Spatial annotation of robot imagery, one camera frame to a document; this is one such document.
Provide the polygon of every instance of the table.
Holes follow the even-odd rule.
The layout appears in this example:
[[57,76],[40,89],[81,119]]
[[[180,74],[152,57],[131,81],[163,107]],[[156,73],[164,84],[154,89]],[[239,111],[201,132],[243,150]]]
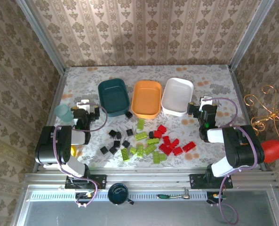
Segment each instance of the table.
[[[244,125],[245,120],[241,112],[239,101],[232,83],[231,75],[226,65],[166,65],[166,66],[115,66],[115,67],[75,67],[70,68],[63,91],[61,104],[75,106],[81,99],[89,99],[99,103],[97,86],[100,82],[113,78],[122,79],[127,87],[130,102],[132,101],[134,86],[140,80],[158,81],[162,85],[162,93],[168,79],[177,77],[190,80],[194,85],[192,102],[199,105],[199,98],[207,95],[212,97],[228,97],[238,106],[238,117],[236,124]],[[234,106],[228,101],[215,101],[218,105],[216,124],[224,125],[229,122],[234,115]],[[91,129],[97,128],[105,120],[105,115],[101,111],[101,117],[98,121],[91,123]],[[166,115],[162,111],[153,120],[145,120],[144,130],[156,130],[159,125],[167,128],[165,135],[171,139],[178,138],[180,146],[193,141],[196,147],[188,153],[174,156],[172,153],[166,161],[160,164],[153,164],[152,154],[138,158],[130,156],[128,162],[124,162],[121,152],[117,151],[115,155],[110,152],[103,155],[100,148],[106,146],[110,149],[113,146],[113,139],[108,135],[111,129],[122,132],[123,140],[127,139],[131,146],[144,144],[146,139],[139,142],[134,137],[127,137],[126,130],[137,128],[137,117],[133,116],[130,120],[126,116],[108,118],[106,126],[97,132],[91,133],[91,139],[88,145],[78,146],[77,157],[80,162],[88,164],[89,167],[104,168],[179,168],[179,167],[206,167],[214,163],[225,155],[223,144],[205,143],[199,137],[199,123],[188,115],[176,117]],[[55,125],[64,125],[58,118]]]

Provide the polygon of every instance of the clear plastic cup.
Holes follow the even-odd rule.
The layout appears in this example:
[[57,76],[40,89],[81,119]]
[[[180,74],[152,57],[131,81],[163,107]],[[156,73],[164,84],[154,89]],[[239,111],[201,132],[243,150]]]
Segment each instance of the clear plastic cup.
[[58,105],[55,108],[55,114],[59,119],[61,119],[64,122],[70,122],[73,120],[72,113],[70,111],[69,106],[67,105]]

